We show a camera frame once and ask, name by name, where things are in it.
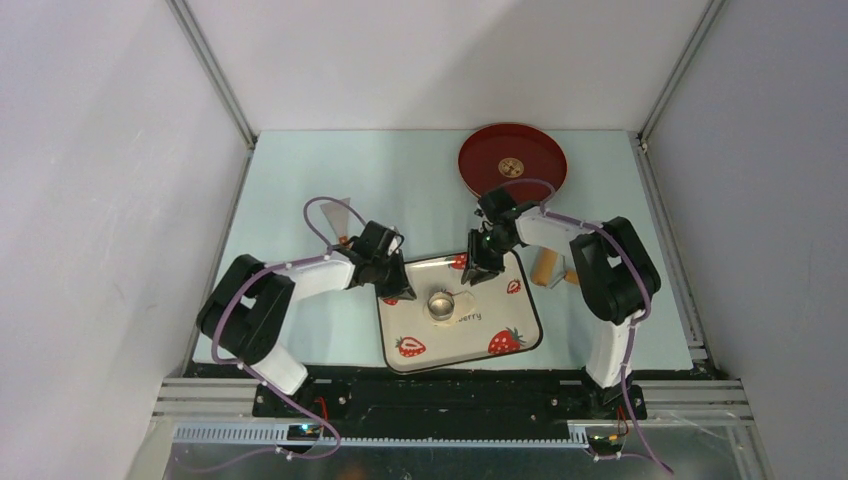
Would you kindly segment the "right aluminium corner post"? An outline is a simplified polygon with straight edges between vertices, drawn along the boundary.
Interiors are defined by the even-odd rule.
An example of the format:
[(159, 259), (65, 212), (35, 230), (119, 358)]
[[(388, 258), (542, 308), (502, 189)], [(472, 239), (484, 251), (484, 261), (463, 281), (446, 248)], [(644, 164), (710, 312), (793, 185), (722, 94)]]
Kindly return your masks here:
[(706, 3), (703, 12), (686, 40), (680, 55), (673, 64), (659, 95), (638, 132), (638, 138), (642, 143), (647, 143), (656, 130), (665, 110), (694, 62), (702, 44), (725, 9), (726, 4), (726, 0), (709, 0)]

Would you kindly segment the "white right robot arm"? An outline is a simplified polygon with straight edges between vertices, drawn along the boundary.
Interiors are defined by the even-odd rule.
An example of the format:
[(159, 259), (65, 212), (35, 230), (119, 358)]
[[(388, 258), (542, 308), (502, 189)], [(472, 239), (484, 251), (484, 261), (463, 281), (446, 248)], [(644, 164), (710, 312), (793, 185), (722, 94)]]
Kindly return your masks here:
[(479, 197), (480, 228), (468, 235), (462, 283), (474, 286), (504, 273), (504, 257), (517, 246), (537, 246), (571, 260), (582, 298), (602, 327), (586, 372), (594, 382), (581, 392), (585, 411), (606, 418), (622, 403), (636, 331), (651, 313), (661, 279), (632, 223), (615, 217), (597, 224), (556, 213), (542, 203), (517, 203), (503, 187)]

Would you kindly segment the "round steel dough cutter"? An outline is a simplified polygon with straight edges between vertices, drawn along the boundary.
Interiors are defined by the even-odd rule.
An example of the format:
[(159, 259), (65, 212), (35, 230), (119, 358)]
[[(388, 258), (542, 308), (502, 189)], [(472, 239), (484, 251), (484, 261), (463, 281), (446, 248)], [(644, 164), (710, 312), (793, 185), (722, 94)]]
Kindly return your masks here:
[(434, 321), (448, 321), (455, 312), (454, 296), (446, 291), (437, 291), (428, 298), (426, 310)]

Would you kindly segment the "round dark red tray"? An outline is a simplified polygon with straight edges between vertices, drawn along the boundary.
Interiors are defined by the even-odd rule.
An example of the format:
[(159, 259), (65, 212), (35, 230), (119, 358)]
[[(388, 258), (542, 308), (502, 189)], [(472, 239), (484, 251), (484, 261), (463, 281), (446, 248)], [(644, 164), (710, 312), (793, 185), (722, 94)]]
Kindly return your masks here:
[(472, 133), (458, 153), (458, 171), (477, 197), (504, 186), (516, 203), (541, 202), (565, 183), (566, 156), (548, 134), (518, 123)]

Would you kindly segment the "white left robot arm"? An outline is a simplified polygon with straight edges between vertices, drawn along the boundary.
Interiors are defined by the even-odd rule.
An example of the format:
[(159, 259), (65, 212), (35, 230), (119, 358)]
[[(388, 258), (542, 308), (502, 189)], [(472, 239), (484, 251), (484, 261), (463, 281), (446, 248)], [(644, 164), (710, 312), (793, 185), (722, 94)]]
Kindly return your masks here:
[(372, 285), (381, 300), (413, 301), (396, 229), (369, 221), (362, 232), (332, 245), (318, 256), (266, 264), (249, 254), (238, 256), (201, 307), (196, 326), (213, 341), (213, 360), (232, 362), (278, 390), (277, 402), (292, 416), (304, 416), (316, 403), (315, 388), (305, 382), (305, 365), (279, 342), (289, 307), (327, 292)]

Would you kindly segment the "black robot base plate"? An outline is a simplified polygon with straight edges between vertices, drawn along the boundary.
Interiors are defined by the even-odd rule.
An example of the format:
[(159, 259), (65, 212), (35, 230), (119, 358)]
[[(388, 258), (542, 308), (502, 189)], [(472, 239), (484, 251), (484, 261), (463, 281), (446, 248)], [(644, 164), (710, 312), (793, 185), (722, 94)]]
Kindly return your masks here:
[(587, 385), (554, 380), (332, 380), (293, 399), (342, 436), (551, 439), (577, 420), (646, 419), (641, 388), (630, 393), (626, 405), (619, 391), (606, 400)]

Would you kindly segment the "white strawberry print tray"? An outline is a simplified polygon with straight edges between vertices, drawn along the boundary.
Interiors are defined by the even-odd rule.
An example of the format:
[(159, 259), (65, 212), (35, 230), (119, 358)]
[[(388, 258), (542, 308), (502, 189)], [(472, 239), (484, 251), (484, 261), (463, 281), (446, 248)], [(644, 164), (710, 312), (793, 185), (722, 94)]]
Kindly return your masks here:
[[(406, 264), (418, 298), (378, 300), (383, 356), (389, 369), (411, 374), (449, 365), (517, 354), (543, 339), (541, 321), (523, 264), (516, 252), (504, 257), (505, 271), (475, 286), (461, 283), (465, 253)], [(450, 326), (425, 316), (425, 301), (437, 291), (474, 295), (476, 308)]]

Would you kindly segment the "white dough piece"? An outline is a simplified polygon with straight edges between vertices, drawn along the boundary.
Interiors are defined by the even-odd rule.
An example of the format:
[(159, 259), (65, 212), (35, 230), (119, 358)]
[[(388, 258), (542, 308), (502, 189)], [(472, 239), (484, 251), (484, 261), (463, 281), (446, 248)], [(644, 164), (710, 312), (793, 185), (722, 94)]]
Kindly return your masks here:
[(453, 325), (453, 324), (457, 323), (462, 317), (473, 313), (475, 308), (476, 308), (476, 300), (474, 298), (474, 295), (471, 294), (469, 291), (461, 291), (461, 292), (456, 293), (456, 294), (454, 294), (454, 293), (451, 293), (451, 294), (454, 296), (454, 300), (455, 300), (455, 312), (454, 312), (453, 316), (451, 317), (451, 319), (448, 320), (448, 321), (444, 321), (444, 322), (434, 321), (429, 316), (429, 314), (426, 310), (426, 303), (427, 303), (428, 299), (424, 303), (423, 310), (424, 310), (425, 316), (428, 317), (430, 320), (432, 320), (436, 326)]

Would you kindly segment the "aluminium corner post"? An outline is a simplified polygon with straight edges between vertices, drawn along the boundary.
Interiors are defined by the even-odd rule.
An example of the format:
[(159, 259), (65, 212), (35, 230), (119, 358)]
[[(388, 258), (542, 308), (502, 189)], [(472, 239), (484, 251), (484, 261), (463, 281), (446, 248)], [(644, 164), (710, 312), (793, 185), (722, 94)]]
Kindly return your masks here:
[(214, 92), (225, 112), (248, 150), (254, 150), (258, 134), (250, 125), (236, 92), (221, 66), (215, 52), (203, 31), (203, 28), (190, 3), (185, 0), (167, 0), (180, 30), (183, 32), (191, 50), (206, 74)]
[(659, 95), (638, 132), (638, 138), (642, 143), (647, 143), (656, 130), (665, 110), (694, 62), (702, 44), (725, 9), (726, 4), (726, 0), (709, 0), (706, 3), (703, 12), (686, 40), (680, 55), (673, 64)]

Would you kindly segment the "left aluminium corner post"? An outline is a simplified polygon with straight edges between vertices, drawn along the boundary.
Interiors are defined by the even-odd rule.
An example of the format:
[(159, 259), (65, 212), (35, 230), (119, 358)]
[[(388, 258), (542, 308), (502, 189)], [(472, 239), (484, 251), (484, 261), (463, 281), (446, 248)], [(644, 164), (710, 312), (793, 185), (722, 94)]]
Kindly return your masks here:
[(214, 92), (225, 112), (248, 150), (254, 150), (258, 134), (250, 125), (236, 92), (221, 66), (215, 52), (203, 31), (203, 28), (190, 3), (185, 0), (167, 0), (180, 30), (183, 32), (191, 50), (206, 74)]

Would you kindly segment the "aluminium frame rail front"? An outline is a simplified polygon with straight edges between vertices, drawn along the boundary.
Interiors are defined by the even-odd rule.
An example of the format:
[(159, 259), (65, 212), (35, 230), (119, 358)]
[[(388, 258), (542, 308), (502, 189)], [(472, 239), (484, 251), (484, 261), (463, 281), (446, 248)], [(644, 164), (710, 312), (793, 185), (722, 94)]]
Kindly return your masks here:
[[(739, 380), (638, 380), (649, 427), (708, 427), (728, 430), (736, 467), (744, 479), (772, 479), (769, 461), (746, 393)], [(284, 439), (282, 428), (297, 419), (252, 414), (258, 382), (244, 378), (166, 378), (162, 381), (145, 437), (169, 444), (180, 425), (206, 429), (201, 442), (222, 439)]]

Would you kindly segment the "wooden dough roller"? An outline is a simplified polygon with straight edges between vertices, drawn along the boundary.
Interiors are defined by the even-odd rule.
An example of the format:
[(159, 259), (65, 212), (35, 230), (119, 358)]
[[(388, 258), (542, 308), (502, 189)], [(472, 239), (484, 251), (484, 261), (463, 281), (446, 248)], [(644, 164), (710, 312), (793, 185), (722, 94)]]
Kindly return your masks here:
[(577, 272), (566, 265), (565, 258), (546, 248), (540, 248), (536, 255), (530, 280), (533, 284), (549, 290), (563, 282), (579, 284)]

